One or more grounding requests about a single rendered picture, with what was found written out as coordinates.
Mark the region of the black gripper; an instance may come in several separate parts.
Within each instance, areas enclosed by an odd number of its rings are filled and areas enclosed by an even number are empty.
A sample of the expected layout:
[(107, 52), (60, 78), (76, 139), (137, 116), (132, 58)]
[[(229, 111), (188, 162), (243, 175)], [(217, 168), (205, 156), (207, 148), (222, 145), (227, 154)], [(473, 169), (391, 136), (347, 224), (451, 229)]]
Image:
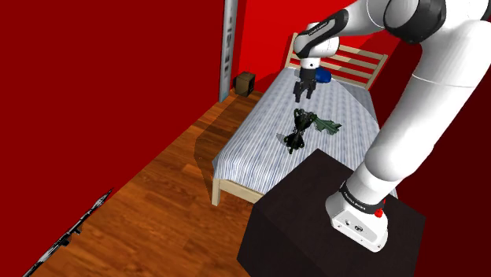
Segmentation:
[(300, 102), (302, 90), (304, 89), (308, 89), (306, 98), (311, 99), (312, 93), (316, 88), (316, 69), (300, 68), (299, 77), (300, 85), (296, 85), (293, 89), (296, 103)]

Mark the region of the green leaf-shaped object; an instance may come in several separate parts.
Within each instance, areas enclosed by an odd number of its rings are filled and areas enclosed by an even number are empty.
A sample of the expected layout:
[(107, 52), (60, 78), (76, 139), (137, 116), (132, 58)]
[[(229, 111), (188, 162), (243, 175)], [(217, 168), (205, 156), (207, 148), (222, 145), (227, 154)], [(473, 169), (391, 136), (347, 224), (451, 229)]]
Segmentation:
[(332, 120), (321, 120), (316, 118), (314, 120), (317, 131), (326, 131), (329, 135), (334, 135), (339, 131), (341, 124), (337, 124)]

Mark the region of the brown small box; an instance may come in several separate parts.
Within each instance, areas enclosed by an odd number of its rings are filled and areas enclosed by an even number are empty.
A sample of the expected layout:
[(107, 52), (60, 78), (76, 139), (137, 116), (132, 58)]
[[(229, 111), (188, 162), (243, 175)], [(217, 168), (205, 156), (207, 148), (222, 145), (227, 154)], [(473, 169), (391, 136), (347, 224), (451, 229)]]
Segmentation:
[(243, 97), (248, 97), (254, 89), (256, 75), (251, 72), (241, 72), (234, 79), (235, 93)]

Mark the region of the wooden bed with striped cover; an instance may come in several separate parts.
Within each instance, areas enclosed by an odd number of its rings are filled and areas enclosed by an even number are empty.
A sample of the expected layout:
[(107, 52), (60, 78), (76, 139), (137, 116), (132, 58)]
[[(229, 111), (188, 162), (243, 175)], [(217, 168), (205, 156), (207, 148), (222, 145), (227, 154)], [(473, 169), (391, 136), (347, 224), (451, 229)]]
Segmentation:
[[(369, 92), (388, 57), (341, 45), (331, 62), (329, 83), (316, 86), (310, 99), (295, 102), (293, 86), (299, 79), (297, 55), (290, 50), (284, 69), (212, 162), (213, 205), (223, 191), (254, 203), (320, 149), (350, 169), (363, 161), (379, 127)], [(334, 135), (310, 127), (305, 147), (289, 151), (284, 138), (292, 133), (293, 111), (305, 109), (322, 120), (341, 124)]]

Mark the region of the grey tall door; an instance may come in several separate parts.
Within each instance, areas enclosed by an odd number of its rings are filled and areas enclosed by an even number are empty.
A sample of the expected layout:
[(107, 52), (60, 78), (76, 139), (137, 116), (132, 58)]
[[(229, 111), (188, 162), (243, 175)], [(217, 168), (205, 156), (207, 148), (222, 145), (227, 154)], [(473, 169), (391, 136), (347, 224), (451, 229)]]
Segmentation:
[(219, 102), (223, 102), (230, 91), (237, 11), (238, 0), (224, 0)]

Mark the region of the dark robot stand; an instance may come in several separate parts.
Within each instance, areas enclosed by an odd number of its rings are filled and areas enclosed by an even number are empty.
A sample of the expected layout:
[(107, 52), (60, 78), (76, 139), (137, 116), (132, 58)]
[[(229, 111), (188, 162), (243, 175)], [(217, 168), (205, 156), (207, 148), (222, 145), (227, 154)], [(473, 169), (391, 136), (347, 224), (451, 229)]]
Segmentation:
[(377, 253), (331, 226), (325, 201), (351, 173), (315, 150), (254, 204), (237, 256), (250, 277), (415, 277), (425, 218), (394, 196)]

